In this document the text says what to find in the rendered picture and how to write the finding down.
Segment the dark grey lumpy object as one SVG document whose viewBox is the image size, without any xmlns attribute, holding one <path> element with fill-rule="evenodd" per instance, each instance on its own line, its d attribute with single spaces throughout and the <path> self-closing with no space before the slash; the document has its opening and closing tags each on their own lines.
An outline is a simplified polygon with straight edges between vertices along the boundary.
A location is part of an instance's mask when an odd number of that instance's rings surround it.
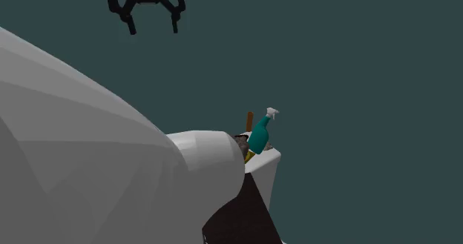
<svg viewBox="0 0 463 244">
<path fill-rule="evenodd" d="M 238 144 L 242 152 L 243 158 L 245 159 L 249 152 L 249 144 L 248 144 L 249 136 L 246 134 L 239 134 L 239 135 L 233 136 L 233 139 Z"/>
</svg>

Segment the teal spray bottle white nozzle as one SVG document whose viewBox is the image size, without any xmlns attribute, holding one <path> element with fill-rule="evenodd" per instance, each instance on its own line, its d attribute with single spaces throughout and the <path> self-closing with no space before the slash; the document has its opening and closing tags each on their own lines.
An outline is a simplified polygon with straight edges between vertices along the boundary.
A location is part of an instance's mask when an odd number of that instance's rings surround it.
<svg viewBox="0 0 463 244">
<path fill-rule="evenodd" d="M 271 119 L 275 118 L 275 115 L 280 113 L 275 108 L 267 108 L 266 115 L 255 125 L 251 135 L 248 139 L 249 150 L 255 154 L 260 154 L 266 147 L 266 143 L 269 141 L 269 132 L 266 126 L 269 124 Z"/>
</svg>

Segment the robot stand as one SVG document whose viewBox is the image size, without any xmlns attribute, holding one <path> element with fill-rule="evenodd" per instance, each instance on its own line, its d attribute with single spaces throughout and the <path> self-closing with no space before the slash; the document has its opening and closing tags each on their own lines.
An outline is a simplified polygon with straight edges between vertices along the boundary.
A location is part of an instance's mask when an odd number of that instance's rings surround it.
<svg viewBox="0 0 463 244">
<path fill-rule="evenodd" d="M 251 174 L 203 226 L 203 244 L 283 244 Z"/>
</svg>

